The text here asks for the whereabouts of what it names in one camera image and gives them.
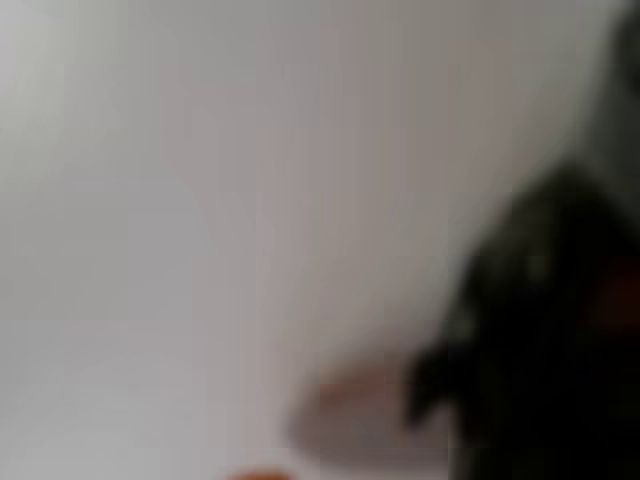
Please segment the white surface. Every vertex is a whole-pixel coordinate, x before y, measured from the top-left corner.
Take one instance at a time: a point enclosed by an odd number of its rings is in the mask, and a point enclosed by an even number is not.
[[[610,3],[2,2],[0,477],[356,478],[291,402],[437,317]]]

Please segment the white wall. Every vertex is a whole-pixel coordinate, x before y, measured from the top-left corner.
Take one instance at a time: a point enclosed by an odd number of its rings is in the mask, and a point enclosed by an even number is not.
[[[0,478],[354,478],[291,402],[437,319],[610,3],[2,2]]]

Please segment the dark blurry object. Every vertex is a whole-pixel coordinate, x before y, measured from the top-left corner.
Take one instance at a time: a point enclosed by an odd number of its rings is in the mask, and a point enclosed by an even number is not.
[[[640,478],[640,9],[579,154],[473,255],[407,421],[456,416],[453,478]]]

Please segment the black object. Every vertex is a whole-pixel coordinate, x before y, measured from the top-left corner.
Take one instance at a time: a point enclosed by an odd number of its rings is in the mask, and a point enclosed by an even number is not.
[[[638,19],[616,31],[607,88],[638,101],[640,118]],[[624,163],[640,171],[640,123],[630,136],[627,120],[602,143],[616,148],[598,154],[618,155],[624,131]],[[407,421],[453,406],[455,479],[640,479],[640,229],[630,213],[640,204],[618,195],[640,191],[640,176],[601,182],[588,154],[515,199],[472,256],[441,337],[414,362]]]

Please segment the orange object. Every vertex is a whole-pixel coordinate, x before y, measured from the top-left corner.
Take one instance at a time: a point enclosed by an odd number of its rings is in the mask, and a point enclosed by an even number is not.
[[[242,475],[236,475],[231,480],[293,480],[293,478],[278,471],[248,472]]]

